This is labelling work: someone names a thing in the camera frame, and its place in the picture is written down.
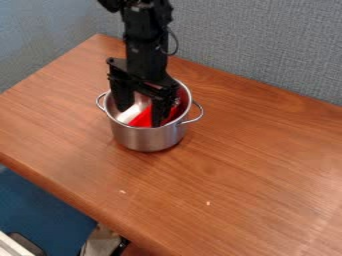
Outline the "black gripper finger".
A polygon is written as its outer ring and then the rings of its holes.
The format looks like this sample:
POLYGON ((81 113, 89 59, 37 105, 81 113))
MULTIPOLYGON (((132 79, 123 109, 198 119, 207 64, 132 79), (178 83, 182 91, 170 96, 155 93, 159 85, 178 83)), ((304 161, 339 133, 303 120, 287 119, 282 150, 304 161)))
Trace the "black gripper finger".
POLYGON ((160 127, 166 125, 176 113, 176 97, 154 97, 151 107, 151 126, 160 127))
POLYGON ((129 80, 111 79, 109 87, 116 108, 120 112, 124 112, 135 102, 133 82, 129 80))

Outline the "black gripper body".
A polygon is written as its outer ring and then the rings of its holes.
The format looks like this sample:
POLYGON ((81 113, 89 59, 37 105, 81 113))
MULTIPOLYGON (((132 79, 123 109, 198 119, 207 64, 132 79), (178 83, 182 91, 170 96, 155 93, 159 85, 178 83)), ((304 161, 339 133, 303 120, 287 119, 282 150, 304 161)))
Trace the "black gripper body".
POLYGON ((162 34, 147 40, 125 36, 124 43, 125 58, 107 59, 108 81, 132 81, 133 93, 151 98, 176 96, 179 83, 167 73, 168 35, 162 34))

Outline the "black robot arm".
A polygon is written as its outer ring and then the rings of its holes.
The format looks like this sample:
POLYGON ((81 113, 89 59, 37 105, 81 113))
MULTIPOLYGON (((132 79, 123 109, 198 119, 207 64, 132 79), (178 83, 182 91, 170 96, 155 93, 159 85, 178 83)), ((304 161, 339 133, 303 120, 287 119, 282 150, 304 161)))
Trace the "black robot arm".
POLYGON ((151 99, 151 127, 163 125, 176 99, 179 83, 167 73, 168 24, 172 5, 168 0, 97 0, 111 13, 120 13, 124 23, 125 58, 109 57, 109 88, 120 112, 139 93, 151 99))

